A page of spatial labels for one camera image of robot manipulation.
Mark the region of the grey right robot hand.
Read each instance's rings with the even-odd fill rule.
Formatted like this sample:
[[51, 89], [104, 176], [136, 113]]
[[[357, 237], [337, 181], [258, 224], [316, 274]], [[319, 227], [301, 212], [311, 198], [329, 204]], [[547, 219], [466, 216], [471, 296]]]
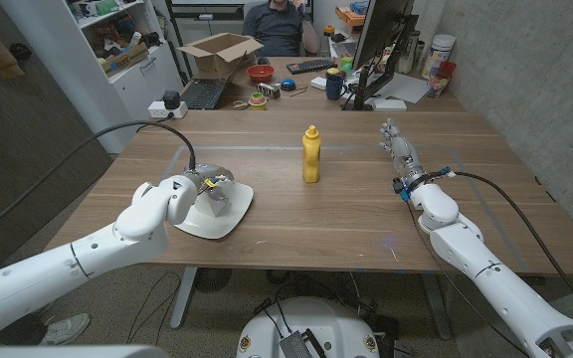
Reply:
[[391, 118], [382, 124], [380, 133], [383, 136], [380, 146], [390, 153], [394, 167], [406, 186], [425, 174], [416, 148], [401, 134]]

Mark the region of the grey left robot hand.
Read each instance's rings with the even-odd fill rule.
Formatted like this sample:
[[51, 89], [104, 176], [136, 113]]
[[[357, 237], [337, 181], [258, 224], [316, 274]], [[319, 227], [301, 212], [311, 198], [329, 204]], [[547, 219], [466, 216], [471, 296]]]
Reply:
[[232, 172], [223, 166], [216, 164], [206, 164], [197, 163], [193, 169], [187, 166], [183, 173], [183, 176], [188, 177], [195, 185], [198, 190], [198, 194], [201, 194], [207, 189], [207, 184], [205, 181], [207, 179], [224, 179], [234, 181], [235, 177]]

